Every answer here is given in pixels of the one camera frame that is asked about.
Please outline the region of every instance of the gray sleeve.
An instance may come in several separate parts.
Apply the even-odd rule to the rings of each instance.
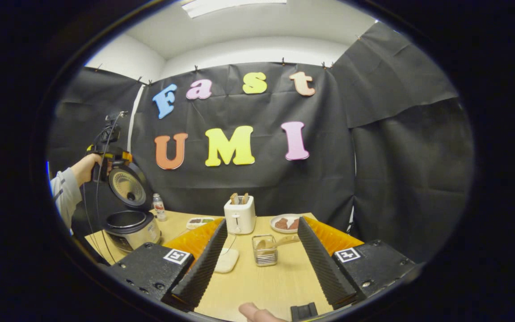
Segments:
[[[63,222],[70,229],[75,208],[82,200],[77,179],[71,168],[57,172],[57,177],[51,180],[51,192]]]

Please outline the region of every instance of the orange soft gripper pad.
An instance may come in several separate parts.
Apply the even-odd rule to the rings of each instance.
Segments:
[[[356,239],[353,236],[349,236],[341,230],[333,228],[315,219],[303,216],[309,227],[315,233],[315,236],[321,241],[321,244],[329,253],[329,256],[333,256],[338,250],[347,249],[364,244],[362,241]]]
[[[222,220],[223,218],[216,218],[213,222],[208,222],[208,224],[192,229],[191,231],[164,243],[163,246],[186,251],[192,254],[194,256],[194,261],[192,262],[192,265],[190,265],[190,267],[192,267],[200,255],[202,255],[204,248],[208,245],[210,238],[212,238]]]

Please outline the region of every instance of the pink letter i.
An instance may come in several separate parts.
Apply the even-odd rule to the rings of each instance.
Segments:
[[[286,159],[303,160],[309,157],[309,152],[303,147],[303,137],[301,129],[305,125],[303,122],[285,122],[282,124],[282,129],[286,130],[287,135],[287,154]]]

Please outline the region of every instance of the wire mesh basket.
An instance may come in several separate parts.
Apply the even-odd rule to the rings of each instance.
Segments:
[[[253,257],[256,261],[256,265],[270,266],[275,265],[278,262],[278,249],[277,247],[269,247],[265,249],[257,249],[258,243],[262,240],[266,241],[266,245],[275,244],[275,237],[270,234],[256,235],[252,237],[252,248]]]

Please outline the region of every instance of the table surface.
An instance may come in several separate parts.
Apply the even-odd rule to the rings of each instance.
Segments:
[[[188,232],[186,222],[194,217],[212,217],[166,210],[167,220],[155,220],[162,232],[163,243]],[[303,216],[315,218],[313,214]],[[254,302],[258,308],[268,309],[274,316],[291,320],[290,306],[307,305],[314,302],[317,314],[325,314],[333,310],[327,303],[319,281],[309,262],[302,243],[290,243],[278,248],[278,263],[269,267],[258,267],[253,258],[251,238],[260,234],[272,234],[276,240],[288,235],[274,231],[270,226],[273,216],[258,216],[252,233],[234,236],[228,234],[225,248],[239,252],[235,267],[229,273],[214,273],[208,284],[200,305],[194,312],[229,321],[247,321],[237,310],[245,302]],[[112,241],[102,232],[86,236],[86,240],[111,264],[120,261],[126,253],[118,250]]]

